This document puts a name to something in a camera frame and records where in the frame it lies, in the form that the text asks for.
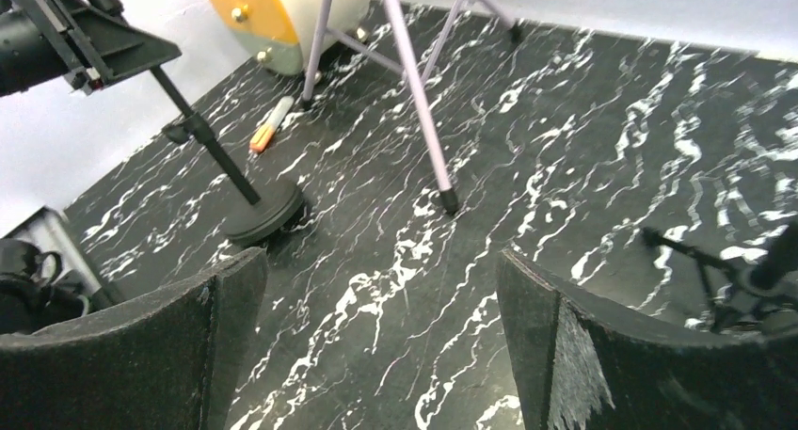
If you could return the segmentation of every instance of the black mini tripod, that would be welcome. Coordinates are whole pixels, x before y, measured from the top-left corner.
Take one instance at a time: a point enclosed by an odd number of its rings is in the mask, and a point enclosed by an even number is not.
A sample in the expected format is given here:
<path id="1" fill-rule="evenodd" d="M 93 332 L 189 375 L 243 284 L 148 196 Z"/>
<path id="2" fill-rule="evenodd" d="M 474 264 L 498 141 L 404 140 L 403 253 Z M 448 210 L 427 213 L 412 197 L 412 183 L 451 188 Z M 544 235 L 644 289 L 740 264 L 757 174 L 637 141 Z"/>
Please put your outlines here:
<path id="1" fill-rule="evenodd" d="M 643 228 L 647 247 L 666 246 L 695 260 L 712 315 L 710 331 L 719 333 L 751 318 L 764 334 L 798 328 L 798 283 L 784 277 L 798 270 L 798 223 L 791 222 L 756 266 L 742 258 L 723 260 L 697 247 L 677 242 L 659 231 Z M 730 286 L 720 299 L 714 297 L 707 267 L 723 272 Z"/>

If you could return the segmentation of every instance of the black marble floor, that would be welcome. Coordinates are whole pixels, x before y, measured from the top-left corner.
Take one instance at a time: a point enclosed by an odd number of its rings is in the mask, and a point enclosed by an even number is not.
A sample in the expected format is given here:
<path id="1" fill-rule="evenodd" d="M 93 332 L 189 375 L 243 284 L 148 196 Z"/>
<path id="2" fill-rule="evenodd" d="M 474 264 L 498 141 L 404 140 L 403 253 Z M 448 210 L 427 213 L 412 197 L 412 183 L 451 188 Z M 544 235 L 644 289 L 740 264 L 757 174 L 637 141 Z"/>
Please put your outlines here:
<path id="1" fill-rule="evenodd" d="M 410 9 L 419 51 L 443 16 Z M 390 53 L 382 12 L 367 25 Z M 519 428 L 500 249 L 684 325 L 704 309 L 699 284 L 689 263 L 641 248 L 642 225 L 753 260 L 795 215 L 798 68 L 526 29 L 512 51 L 494 21 L 461 18 L 429 85 L 455 219 L 436 204 L 407 93 L 360 56 L 335 64 L 315 109 L 290 115 L 260 158 L 247 158 L 252 132 L 301 79 L 248 63 L 199 102 L 253 182 L 298 180 L 312 203 L 268 248 L 231 428 Z M 198 146 L 158 138 L 68 215 L 109 278 L 187 277 L 234 252 L 219 223 L 236 199 Z"/>

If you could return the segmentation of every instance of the orange handle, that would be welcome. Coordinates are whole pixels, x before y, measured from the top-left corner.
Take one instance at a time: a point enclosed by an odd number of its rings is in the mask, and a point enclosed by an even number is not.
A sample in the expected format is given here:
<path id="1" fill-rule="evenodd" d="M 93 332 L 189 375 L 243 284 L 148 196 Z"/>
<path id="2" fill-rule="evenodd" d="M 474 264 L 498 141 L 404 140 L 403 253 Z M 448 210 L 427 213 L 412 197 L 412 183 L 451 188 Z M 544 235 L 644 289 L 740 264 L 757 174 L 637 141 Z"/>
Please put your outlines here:
<path id="1" fill-rule="evenodd" d="M 264 124 L 261 126 L 258 132 L 255 133 L 255 136 L 249 140 L 249 150 L 256 154 L 265 151 L 266 146 L 268 146 L 275 132 L 276 129 L 271 124 Z"/>

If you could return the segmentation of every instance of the wall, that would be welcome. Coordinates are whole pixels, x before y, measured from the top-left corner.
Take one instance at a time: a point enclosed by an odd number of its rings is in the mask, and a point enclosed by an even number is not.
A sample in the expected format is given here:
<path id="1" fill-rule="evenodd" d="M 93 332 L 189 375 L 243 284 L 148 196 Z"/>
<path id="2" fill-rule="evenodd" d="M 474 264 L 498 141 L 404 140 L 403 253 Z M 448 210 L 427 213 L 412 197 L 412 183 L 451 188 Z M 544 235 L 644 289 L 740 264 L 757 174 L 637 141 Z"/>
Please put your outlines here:
<path id="1" fill-rule="evenodd" d="M 167 71 L 191 100 L 246 59 L 205 0 L 122 1 L 131 22 L 183 48 Z M 500 1 L 532 20 L 798 57 L 798 0 Z M 0 233 L 43 203 L 66 206 L 177 115 L 146 74 L 68 91 L 56 80 L 0 100 Z"/>
<path id="2" fill-rule="evenodd" d="M 247 59 L 206 0 L 122 2 L 132 24 L 182 48 L 165 69 L 191 102 Z M 149 74 L 70 91 L 56 79 L 0 99 L 0 235 L 43 204 L 67 206 L 178 115 Z"/>

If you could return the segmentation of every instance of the orange panel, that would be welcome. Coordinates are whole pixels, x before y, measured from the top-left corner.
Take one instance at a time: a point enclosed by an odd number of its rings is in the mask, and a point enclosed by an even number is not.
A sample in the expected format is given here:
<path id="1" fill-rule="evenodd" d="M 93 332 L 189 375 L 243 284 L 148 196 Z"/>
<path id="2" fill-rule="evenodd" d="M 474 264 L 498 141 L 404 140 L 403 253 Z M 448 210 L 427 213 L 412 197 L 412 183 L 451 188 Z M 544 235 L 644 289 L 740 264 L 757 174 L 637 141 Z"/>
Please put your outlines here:
<path id="1" fill-rule="evenodd" d="M 288 44 L 298 44 L 294 25 L 280 0 L 210 0 L 225 24 L 260 38 Z M 236 22 L 231 13 L 235 8 L 247 8 L 247 19 Z"/>

